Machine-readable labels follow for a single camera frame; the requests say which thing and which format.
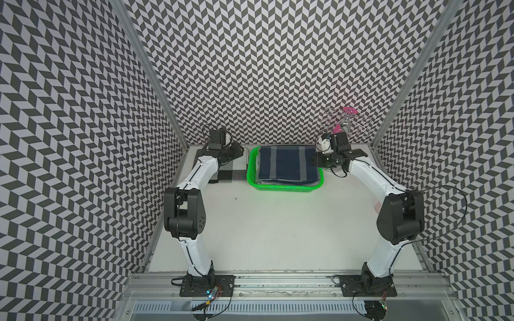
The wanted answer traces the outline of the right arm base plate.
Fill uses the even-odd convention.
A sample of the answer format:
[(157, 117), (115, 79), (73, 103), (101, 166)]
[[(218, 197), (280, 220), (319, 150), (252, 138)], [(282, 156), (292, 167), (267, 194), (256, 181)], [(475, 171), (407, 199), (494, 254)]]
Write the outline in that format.
[(340, 278), (341, 290), (344, 297), (397, 297), (396, 286), (391, 276), (376, 278), (371, 274), (344, 275)]

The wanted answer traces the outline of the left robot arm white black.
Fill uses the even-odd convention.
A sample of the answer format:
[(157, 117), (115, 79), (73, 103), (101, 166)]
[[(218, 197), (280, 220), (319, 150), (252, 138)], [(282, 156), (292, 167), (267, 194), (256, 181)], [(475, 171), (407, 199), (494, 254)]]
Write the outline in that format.
[(194, 282), (212, 285), (215, 279), (214, 263), (201, 238), (206, 227), (202, 191), (221, 166), (243, 155), (239, 143), (203, 148), (185, 179), (164, 192), (163, 226), (180, 243), (188, 264), (186, 276)]

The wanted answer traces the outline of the green plastic basket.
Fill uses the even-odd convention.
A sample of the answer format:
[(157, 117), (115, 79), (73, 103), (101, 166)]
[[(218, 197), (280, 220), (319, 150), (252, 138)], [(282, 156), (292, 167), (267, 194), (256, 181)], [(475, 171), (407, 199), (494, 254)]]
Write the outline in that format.
[(255, 189), (258, 189), (259, 191), (287, 191), (287, 192), (298, 192), (298, 193), (310, 193), (324, 184), (324, 174), (323, 171), (318, 168), (319, 174), (321, 177), (321, 180), (318, 185), (315, 186), (289, 186), (289, 185), (260, 185), (256, 183), (256, 158), (258, 149), (260, 147), (255, 147), (250, 151), (249, 157), (248, 157), (248, 170), (246, 179), (247, 182), (254, 187)]

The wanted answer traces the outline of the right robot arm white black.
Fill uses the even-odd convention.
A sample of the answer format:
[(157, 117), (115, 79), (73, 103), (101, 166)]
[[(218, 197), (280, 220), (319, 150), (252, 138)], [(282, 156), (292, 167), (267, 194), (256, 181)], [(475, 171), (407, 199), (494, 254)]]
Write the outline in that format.
[(318, 168), (341, 169), (353, 175), (378, 198), (376, 227), (380, 239), (363, 265), (361, 281), (389, 282), (403, 248), (424, 231), (424, 195), (396, 183), (360, 149), (330, 154), (316, 152), (312, 163)]

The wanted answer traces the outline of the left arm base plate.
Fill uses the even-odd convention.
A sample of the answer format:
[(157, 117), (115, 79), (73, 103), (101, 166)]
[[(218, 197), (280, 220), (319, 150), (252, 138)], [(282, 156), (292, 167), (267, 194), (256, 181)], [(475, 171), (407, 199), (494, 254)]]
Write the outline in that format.
[(186, 275), (182, 279), (180, 285), (179, 295), (181, 297), (192, 298), (207, 298), (215, 292), (218, 287), (218, 292), (224, 297), (232, 297), (234, 292), (234, 275), (219, 275), (197, 277)]

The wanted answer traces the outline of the navy striped scarf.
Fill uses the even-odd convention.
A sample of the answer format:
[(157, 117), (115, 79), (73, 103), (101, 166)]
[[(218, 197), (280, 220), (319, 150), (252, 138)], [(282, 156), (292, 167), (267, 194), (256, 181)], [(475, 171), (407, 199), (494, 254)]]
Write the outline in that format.
[(260, 185), (315, 186), (321, 177), (312, 164), (316, 150), (306, 145), (274, 145), (258, 149), (256, 183)]

